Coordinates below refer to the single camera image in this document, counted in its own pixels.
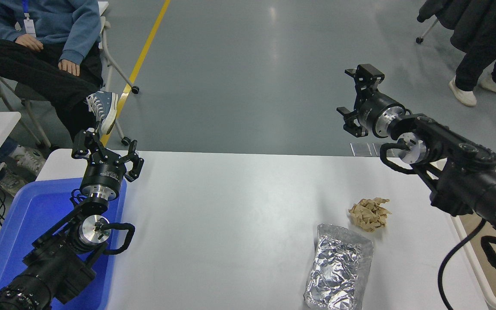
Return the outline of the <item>seated person's left hand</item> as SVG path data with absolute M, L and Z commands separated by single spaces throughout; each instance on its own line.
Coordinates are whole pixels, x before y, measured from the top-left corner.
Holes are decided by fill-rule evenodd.
M 58 68 L 76 77 L 79 77 L 81 74 L 80 65 L 73 61 L 69 61 L 68 59 L 61 59 L 58 64 Z

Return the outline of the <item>seated person's right hand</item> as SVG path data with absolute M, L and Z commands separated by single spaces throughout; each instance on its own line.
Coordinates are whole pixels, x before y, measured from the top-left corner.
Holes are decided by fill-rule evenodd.
M 16 38 L 15 42 L 17 44 L 20 44 L 22 47 L 26 47 L 31 51 L 34 52 L 41 52 L 43 51 L 43 43 L 36 39 L 36 37 L 33 37 L 33 35 L 30 34 L 22 34 L 19 37 Z

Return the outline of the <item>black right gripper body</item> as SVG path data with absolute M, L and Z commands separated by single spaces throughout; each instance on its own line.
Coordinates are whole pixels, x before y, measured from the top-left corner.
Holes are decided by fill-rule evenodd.
M 396 100 L 382 93 L 374 93 L 361 106 L 358 121 L 376 137 L 390 137 L 388 127 L 397 118 Z

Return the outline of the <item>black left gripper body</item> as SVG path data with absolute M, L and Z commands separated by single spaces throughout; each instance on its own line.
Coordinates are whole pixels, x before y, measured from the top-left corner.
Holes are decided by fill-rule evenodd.
M 105 200 L 118 198 L 126 172 L 125 164 L 116 164 L 118 154 L 90 154 L 88 166 L 80 191 L 85 196 L 96 196 Z

